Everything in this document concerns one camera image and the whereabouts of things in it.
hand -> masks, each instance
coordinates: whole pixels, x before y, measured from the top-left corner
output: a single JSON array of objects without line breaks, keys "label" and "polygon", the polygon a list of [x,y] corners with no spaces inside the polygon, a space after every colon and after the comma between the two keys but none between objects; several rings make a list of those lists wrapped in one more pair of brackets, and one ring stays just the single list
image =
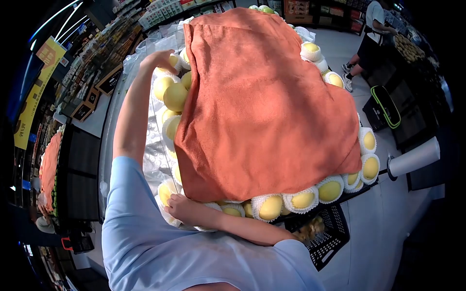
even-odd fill
[{"label": "hand", "polygon": [[45,221],[47,222],[47,224],[50,224],[50,218],[48,217],[48,213],[47,213],[47,211],[45,210],[45,206],[43,206],[43,205],[37,205],[37,207],[39,208],[40,212],[41,212],[42,215],[44,216]]},{"label": "hand", "polygon": [[39,211],[42,213],[42,215],[46,216],[47,215],[47,210],[45,209],[45,206],[42,204],[37,204],[37,208]]},{"label": "hand", "polygon": [[146,58],[141,62],[140,68],[147,68],[148,70],[153,71],[155,68],[159,67],[167,69],[172,74],[176,74],[175,68],[172,67],[171,64],[168,62],[170,54],[174,52],[175,51],[172,49],[154,52],[146,56]]},{"label": "hand", "polygon": [[167,203],[169,207],[165,206],[165,212],[190,226],[202,226],[213,229],[215,228],[214,224],[217,218],[223,214],[221,211],[195,202],[181,194],[172,194]]},{"label": "hand", "polygon": [[389,30],[388,30],[392,35],[397,35],[398,34],[398,31],[396,31],[393,27],[389,27]]}]

green apple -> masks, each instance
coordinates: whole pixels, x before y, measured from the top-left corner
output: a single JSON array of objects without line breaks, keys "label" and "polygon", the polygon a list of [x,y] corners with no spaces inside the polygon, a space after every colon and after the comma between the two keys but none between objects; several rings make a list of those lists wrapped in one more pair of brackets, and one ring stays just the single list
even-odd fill
[{"label": "green apple", "polygon": [[274,10],[270,7],[264,7],[262,8],[262,12],[265,12],[265,13],[270,13],[270,14],[275,14]]}]

white floor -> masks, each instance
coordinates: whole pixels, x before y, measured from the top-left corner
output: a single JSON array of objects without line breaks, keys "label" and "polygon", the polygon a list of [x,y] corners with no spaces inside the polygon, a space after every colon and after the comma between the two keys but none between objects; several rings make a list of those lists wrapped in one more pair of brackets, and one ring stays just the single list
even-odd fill
[{"label": "white floor", "polygon": [[[341,64],[348,62],[357,52],[362,37],[331,30],[312,31],[317,33],[315,42],[328,65],[342,74]],[[370,97],[369,86],[360,76],[353,79],[352,96],[363,126],[370,126],[362,111]],[[376,133],[376,139],[376,154],[381,161],[386,160],[388,151],[394,156],[400,155],[388,129]],[[429,202],[442,197],[444,192],[443,186],[408,192],[406,176],[400,176],[395,182],[388,179],[387,174],[379,179],[379,185],[341,204],[351,239],[319,272],[328,291],[390,290],[404,239],[422,217]],[[97,223],[96,234],[92,234],[96,249],[86,255],[90,265],[104,275],[101,231]]]}]

sneaker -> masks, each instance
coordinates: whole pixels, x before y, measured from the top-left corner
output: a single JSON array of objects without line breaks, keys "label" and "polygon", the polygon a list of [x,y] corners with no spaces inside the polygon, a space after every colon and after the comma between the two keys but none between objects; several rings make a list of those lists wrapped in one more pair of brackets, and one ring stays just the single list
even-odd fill
[{"label": "sneaker", "polygon": [[343,74],[342,75],[342,79],[343,79],[343,83],[345,85],[345,88],[350,91],[350,92],[353,92],[353,81],[348,79],[346,77],[346,74]]},{"label": "sneaker", "polygon": [[350,65],[350,67],[347,67],[346,64],[343,64],[343,65],[342,65],[343,71],[344,71],[345,73],[347,73],[347,74],[351,71],[351,68],[352,68],[352,67],[353,67],[353,66],[351,66],[351,65]]}]

orange towel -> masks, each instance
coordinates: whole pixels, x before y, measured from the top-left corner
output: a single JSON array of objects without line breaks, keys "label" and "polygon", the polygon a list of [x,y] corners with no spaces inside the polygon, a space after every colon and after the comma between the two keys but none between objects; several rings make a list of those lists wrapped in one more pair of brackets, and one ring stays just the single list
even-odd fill
[{"label": "orange towel", "polygon": [[236,8],[184,30],[192,86],[175,149],[187,197],[295,193],[361,169],[353,98],[300,58],[279,16]]},{"label": "orange towel", "polygon": [[47,211],[53,211],[52,203],[52,190],[55,186],[55,172],[58,161],[58,151],[60,150],[60,143],[62,142],[62,133],[57,132],[50,143],[45,148],[44,158],[40,168],[39,178],[42,180],[41,192],[44,193],[47,204],[45,208]]}]

